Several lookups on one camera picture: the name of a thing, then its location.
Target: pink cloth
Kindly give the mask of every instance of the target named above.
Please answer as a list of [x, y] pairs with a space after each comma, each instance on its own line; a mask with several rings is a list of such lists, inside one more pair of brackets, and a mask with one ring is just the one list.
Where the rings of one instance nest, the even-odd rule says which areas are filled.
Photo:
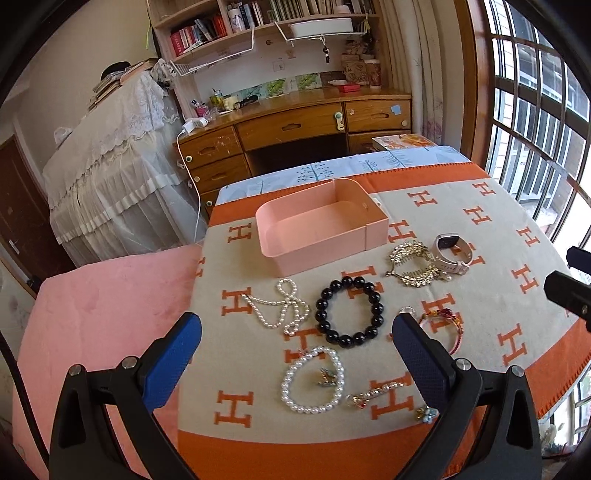
[[[116, 258], [49, 278], [43, 283], [22, 339], [21, 370], [41, 435], [49, 449], [51, 428], [66, 372], [115, 367], [141, 356], [189, 307], [199, 245]], [[22, 407], [13, 394], [14, 443], [41, 479], [48, 472], [37, 452]], [[155, 411], [176, 445], [178, 395]], [[109, 414], [131, 468], [147, 476], [116, 408]]]

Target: wooden desk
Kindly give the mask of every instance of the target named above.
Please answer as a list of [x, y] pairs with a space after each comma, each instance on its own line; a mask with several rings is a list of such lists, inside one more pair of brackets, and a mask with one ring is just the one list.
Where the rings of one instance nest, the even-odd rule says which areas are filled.
[[[340, 93], [328, 87], [268, 98], [222, 115], [180, 140], [180, 148], [210, 213], [220, 188], [264, 172], [260, 152], [268, 147], [275, 146], [273, 170], [281, 170], [293, 166], [282, 163], [282, 153], [288, 156], [296, 146], [288, 142], [322, 137], [326, 146], [335, 139], [345, 146], [335, 149], [332, 158], [337, 158], [372, 151], [372, 137], [410, 133], [410, 128], [410, 94], [368, 87]], [[297, 149], [308, 158], [305, 144]]]

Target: wooden door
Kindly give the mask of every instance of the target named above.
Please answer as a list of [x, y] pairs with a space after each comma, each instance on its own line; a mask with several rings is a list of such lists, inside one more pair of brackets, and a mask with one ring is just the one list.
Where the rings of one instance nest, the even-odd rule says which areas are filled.
[[45, 280], [74, 269], [51, 230], [49, 207], [14, 137], [0, 146], [0, 235], [5, 248], [29, 276]]

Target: pink plastic box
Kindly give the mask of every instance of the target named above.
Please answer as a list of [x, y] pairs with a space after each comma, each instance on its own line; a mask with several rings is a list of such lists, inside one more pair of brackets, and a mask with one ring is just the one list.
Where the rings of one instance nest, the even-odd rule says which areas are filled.
[[277, 277], [385, 245], [388, 239], [388, 217], [351, 179], [270, 200], [255, 216], [261, 252]]

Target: black bead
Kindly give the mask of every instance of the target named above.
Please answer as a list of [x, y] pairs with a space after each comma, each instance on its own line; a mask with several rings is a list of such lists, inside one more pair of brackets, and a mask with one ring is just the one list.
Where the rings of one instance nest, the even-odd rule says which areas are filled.
[[334, 292], [338, 292], [342, 287], [343, 286], [338, 280], [333, 280], [332, 282], [330, 282], [330, 289]]
[[355, 345], [363, 345], [364, 341], [365, 335], [362, 332], [357, 332], [355, 335], [353, 335], [353, 343]]
[[329, 288], [325, 288], [321, 293], [320, 296], [325, 300], [330, 300], [332, 298], [332, 290]]
[[370, 281], [366, 282], [365, 285], [363, 286], [363, 291], [367, 295], [372, 293], [374, 290], [375, 290], [375, 285], [373, 283], [371, 283]]
[[353, 286], [353, 279], [350, 276], [343, 277], [340, 281], [345, 288], [351, 288]]
[[339, 343], [339, 332], [337, 332], [336, 330], [329, 330], [328, 332], [326, 332], [324, 338], [326, 338], [326, 341], [328, 343]]
[[363, 285], [365, 285], [365, 280], [363, 277], [355, 277], [353, 280], [353, 285], [357, 288], [363, 288]]
[[365, 329], [365, 336], [367, 338], [376, 338], [378, 336], [378, 329], [374, 326]]
[[316, 325], [316, 328], [318, 328], [318, 331], [320, 333], [327, 333], [330, 330], [330, 323], [327, 322], [326, 320], [322, 320], [322, 321], [318, 322], [318, 325]]
[[326, 320], [328, 318], [328, 314], [326, 310], [318, 310], [316, 314], [314, 314], [314, 318], [321, 322], [322, 320]]
[[316, 308], [319, 310], [326, 310], [329, 306], [329, 303], [325, 299], [318, 299], [316, 300]]
[[384, 311], [384, 305], [382, 305], [381, 303], [374, 303], [371, 306], [371, 313], [373, 313], [374, 315], [379, 315], [383, 311]]
[[339, 346], [342, 348], [351, 348], [353, 346], [353, 340], [349, 335], [341, 335], [339, 337]]
[[384, 317], [382, 317], [381, 315], [374, 315], [373, 317], [371, 317], [371, 324], [374, 327], [380, 327], [380, 326], [382, 326], [383, 323], [384, 323]]
[[368, 295], [368, 300], [370, 303], [377, 303], [380, 301], [381, 298], [382, 298], [381, 295], [376, 291], [373, 291], [372, 293], [370, 293]]

